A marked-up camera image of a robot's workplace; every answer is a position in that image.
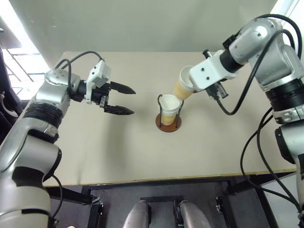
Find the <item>beige table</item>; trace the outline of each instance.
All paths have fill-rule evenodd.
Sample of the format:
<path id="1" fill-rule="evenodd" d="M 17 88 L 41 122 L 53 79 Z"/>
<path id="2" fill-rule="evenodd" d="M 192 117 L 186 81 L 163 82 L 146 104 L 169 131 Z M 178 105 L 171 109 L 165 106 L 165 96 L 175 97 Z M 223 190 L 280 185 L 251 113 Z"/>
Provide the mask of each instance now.
<path id="1" fill-rule="evenodd" d="M 62 58 L 76 56 L 66 52 Z M 269 108 L 256 81 L 234 116 L 225 115 L 206 92 L 192 95 L 181 112 L 182 126 L 173 133 L 155 125 L 159 112 L 157 96 L 172 94 L 179 71 L 204 59 L 196 52 L 103 52 L 112 69 L 111 80 L 130 86 L 136 95 L 110 92 L 109 104 L 135 111 L 130 116 L 104 113 L 95 104 L 71 101 L 59 128 L 57 145 L 62 161 L 56 175 L 63 185 L 132 182 L 189 177 L 239 175 L 240 154 L 249 136 Z M 72 71 L 87 79 L 97 57 L 87 55 L 72 64 Z M 223 85 L 229 97 L 223 103 L 231 110 L 243 90 L 250 67 Z M 294 166 L 280 155 L 272 121 L 261 134 L 266 159 L 275 171 Z M 262 163 L 254 140 L 244 160 L 247 172 L 261 173 Z M 46 185 L 56 185 L 49 180 Z"/>

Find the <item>paper cup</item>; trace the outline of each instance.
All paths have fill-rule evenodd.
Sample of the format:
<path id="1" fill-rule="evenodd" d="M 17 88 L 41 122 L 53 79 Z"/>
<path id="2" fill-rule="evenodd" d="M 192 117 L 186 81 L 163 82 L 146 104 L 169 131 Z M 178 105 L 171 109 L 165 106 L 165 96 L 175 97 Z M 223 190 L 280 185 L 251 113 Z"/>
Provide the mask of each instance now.
<path id="1" fill-rule="evenodd" d="M 193 66 L 185 66 L 180 71 L 179 80 L 174 88 L 174 94 L 180 100 L 186 100 L 195 90 L 192 82 L 190 81 L 190 69 L 192 67 Z"/>
<path id="2" fill-rule="evenodd" d="M 175 116 L 180 108 L 181 101 L 174 95 L 163 95 L 159 99 L 161 103 L 161 123 L 170 125 L 174 122 Z"/>

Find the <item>metal frame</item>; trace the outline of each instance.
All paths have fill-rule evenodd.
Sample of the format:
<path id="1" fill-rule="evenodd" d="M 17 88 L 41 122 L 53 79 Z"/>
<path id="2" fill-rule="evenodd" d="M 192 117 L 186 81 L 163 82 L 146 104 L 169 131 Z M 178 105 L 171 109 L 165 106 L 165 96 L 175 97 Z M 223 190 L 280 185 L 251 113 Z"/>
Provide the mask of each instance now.
<path id="1" fill-rule="evenodd" d="M 292 172 L 278 173 L 278 177 L 283 177 L 291 174 Z M 273 181 L 273 177 L 270 174 L 260 174 L 260 175 L 251 175 L 250 179 L 258 185 Z M 107 190 L 114 188 L 123 188 L 130 186 L 158 186 L 158 185 L 175 185 L 175 184 L 189 184 L 189 183 L 210 183 L 210 182 L 226 182 L 227 187 L 223 189 L 223 194 L 216 197 L 217 209 L 224 216 L 226 225 L 228 228 L 238 228 L 235 221 L 233 211 L 229 202 L 229 195 L 237 194 L 242 191 L 253 189 L 253 187 L 247 182 L 242 181 L 236 183 L 235 177 L 212 177 L 212 178 L 191 178 L 191 179 L 173 179 L 173 180 L 152 180 L 152 181 L 142 181 L 142 182 L 129 182 L 129 183 L 118 183 L 118 184 L 97 184 L 97 185 L 85 185 L 82 187 L 81 193 L 64 189 L 63 198 L 64 201 L 82 203 L 82 204 L 92 204 L 90 210 L 90 218 L 88 222 L 88 228 L 98 228 L 98 223 L 100 216 L 103 211 L 103 204 L 98 203 L 99 199 L 91 195 L 92 190 Z M 51 198 L 59 198 L 59 188 L 58 187 L 49 187 L 47 188 Z M 266 215 L 269 227 L 278 228 L 275 217 L 272 213 L 272 210 L 269 206 L 267 198 L 263 191 L 256 190 L 257 196 L 261 203 L 261 206 Z M 167 198 L 158 197 L 157 199 L 146 199 L 146 200 L 168 200 Z"/>

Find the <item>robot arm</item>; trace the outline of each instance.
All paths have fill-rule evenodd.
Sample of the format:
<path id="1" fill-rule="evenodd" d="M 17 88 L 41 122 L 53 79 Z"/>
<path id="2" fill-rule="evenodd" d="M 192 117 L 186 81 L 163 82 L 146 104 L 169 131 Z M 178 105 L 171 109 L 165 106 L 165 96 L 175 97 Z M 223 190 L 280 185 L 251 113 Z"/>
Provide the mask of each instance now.
<path id="1" fill-rule="evenodd" d="M 105 112 L 128 115 L 134 112 L 121 106 L 108 105 L 109 92 L 135 92 L 122 84 L 107 81 L 110 68 L 101 60 L 88 80 L 52 69 L 32 99 L 23 116 L 14 124 L 0 147 L 0 227 L 51 227 L 49 195 L 42 182 L 54 175 L 61 160 L 61 150 L 54 145 L 58 127 L 70 99 L 92 101 Z"/>
<path id="2" fill-rule="evenodd" d="M 224 43 L 225 50 L 219 50 L 214 56 L 205 51 L 206 60 L 190 69 L 190 80 L 196 91 L 206 90 L 219 102 L 219 95 L 228 96 L 221 82 L 235 78 L 246 63 L 254 68 L 261 53 L 267 51 L 255 78 L 270 101 L 276 122 L 282 124 L 275 131 L 281 155 L 296 164 L 302 211 L 299 219 L 304 227 L 304 69 L 295 50 L 284 44 L 283 34 L 277 35 L 281 30 L 281 24 L 275 19 L 254 19 Z M 268 50 L 264 50 L 275 34 Z"/>

